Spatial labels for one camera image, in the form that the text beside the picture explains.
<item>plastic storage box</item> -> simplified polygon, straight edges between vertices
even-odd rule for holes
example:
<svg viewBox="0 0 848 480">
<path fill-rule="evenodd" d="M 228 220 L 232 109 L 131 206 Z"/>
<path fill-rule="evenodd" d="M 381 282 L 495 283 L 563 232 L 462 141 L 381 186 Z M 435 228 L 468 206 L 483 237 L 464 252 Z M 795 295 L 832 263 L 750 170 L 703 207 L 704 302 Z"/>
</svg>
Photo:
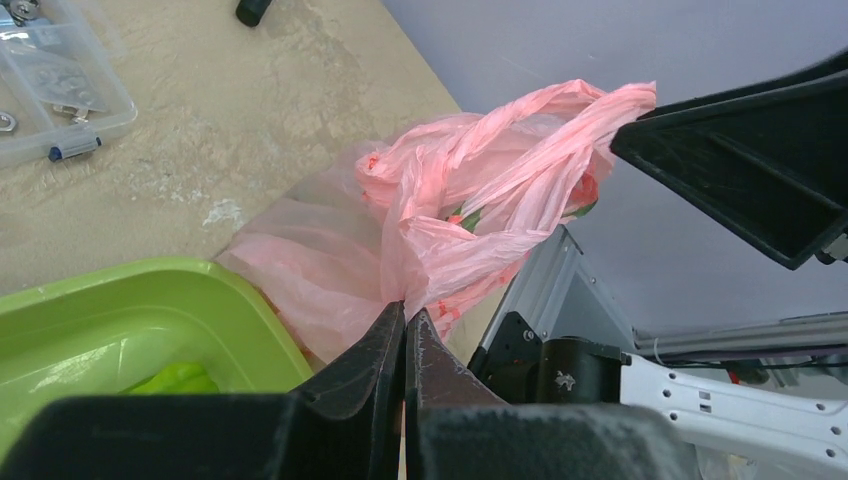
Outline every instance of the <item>plastic storage box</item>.
<svg viewBox="0 0 848 480">
<path fill-rule="evenodd" d="M 311 375 L 249 283 L 154 258 L 0 297 L 0 460 L 53 400 L 115 394 L 199 363 L 222 392 L 287 392 Z"/>
<path fill-rule="evenodd" d="M 88 21 L 102 27 L 107 43 L 117 38 L 96 5 L 0 4 L 0 168 L 37 158 L 58 161 L 127 133 L 137 111 L 109 65 L 116 52 L 104 47 Z M 16 124 L 12 131 L 4 131 L 8 116 Z"/>
</svg>

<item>pink plastic bag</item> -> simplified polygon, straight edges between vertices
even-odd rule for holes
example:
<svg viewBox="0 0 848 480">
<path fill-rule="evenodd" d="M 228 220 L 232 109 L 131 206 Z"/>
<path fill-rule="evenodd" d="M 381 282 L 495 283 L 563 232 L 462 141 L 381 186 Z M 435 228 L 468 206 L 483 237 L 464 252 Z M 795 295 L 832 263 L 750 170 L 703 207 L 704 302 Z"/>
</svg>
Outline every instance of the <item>pink plastic bag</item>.
<svg viewBox="0 0 848 480">
<path fill-rule="evenodd" d="M 594 205 L 613 135 L 655 103 L 653 84 L 606 94 L 575 80 L 364 143 L 245 225 L 218 261 L 325 362 L 395 300 L 407 318 L 427 307 L 445 338 Z"/>
</svg>

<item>black plastic bracket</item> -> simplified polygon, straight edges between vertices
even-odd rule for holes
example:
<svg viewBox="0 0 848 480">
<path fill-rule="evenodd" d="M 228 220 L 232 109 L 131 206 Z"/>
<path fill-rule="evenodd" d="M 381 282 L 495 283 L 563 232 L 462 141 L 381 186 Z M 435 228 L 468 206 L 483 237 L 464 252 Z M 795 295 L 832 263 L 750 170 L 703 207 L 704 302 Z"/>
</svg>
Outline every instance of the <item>black plastic bracket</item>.
<svg viewBox="0 0 848 480">
<path fill-rule="evenodd" d="M 509 403 L 534 403 L 542 341 L 518 312 L 504 316 L 489 350 L 478 347 L 469 370 Z"/>
</svg>

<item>gray wall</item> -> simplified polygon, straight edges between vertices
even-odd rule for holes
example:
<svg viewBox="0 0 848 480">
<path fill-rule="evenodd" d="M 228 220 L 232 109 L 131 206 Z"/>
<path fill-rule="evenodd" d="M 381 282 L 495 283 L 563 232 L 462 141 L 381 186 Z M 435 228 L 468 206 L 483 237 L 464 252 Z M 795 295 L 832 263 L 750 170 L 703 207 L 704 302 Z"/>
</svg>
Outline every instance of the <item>gray wall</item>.
<svg viewBox="0 0 848 480">
<path fill-rule="evenodd" d="M 848 47 L 848 0 L 384 0 L 448 90 L 486 112 L 583 78 L 656 80 L 670 103 L 765 80 Z M 848 265 L 772 263 L 619 162 L 570 226 L 629 320 L 704 330 L 848 310 Z"/>
</svg>

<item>green leaf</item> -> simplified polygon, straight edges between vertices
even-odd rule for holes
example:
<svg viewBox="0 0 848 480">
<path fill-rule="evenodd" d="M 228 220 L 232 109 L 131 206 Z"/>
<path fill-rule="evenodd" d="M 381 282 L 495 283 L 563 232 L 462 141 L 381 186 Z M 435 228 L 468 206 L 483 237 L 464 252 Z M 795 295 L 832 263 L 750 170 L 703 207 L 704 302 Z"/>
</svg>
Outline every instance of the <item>green leaf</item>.
<svg viewBox="0 0 848 480">
<path fill-rule="evenodd" d="M 595 205 L 597 205 L 597 204 L 598 204 L 598 201 L 595 200 L 594 202 L 590 203 L 589 205 L 586 205 L 585 207 L 580 207 L 580 208 L 578 208 L 577 210 L 575 210 L 571 213 L 563 213 L 562 218 L 566 218 L 566 217 L 580 218 L 583 215 L 586 215 L 587 213 L 591 212 L 592 209 L 595 208 Z"/>
<path fill-rule="evenodd" d="M 203 365 L 198 363 L 174 363 L 163 368 L 151 378 L 137 384 L 124 393 L 218 393 L 218 385 L 209 378 Z"/>
<path fill-rule="evenodd" d="M 471 215 L 465 217 L 461 222 L 459 222 L 462 228 L 468 230 L 471 233 L 474 233 L 474 229 L 477 228 L 477 224 L 480 223 L 480 215 L 483 213 L 483 209 L 479 209 Z M 462 215 L 462 207 L 457 208 L 451 214 L 451 217 Z"/>
</svg>

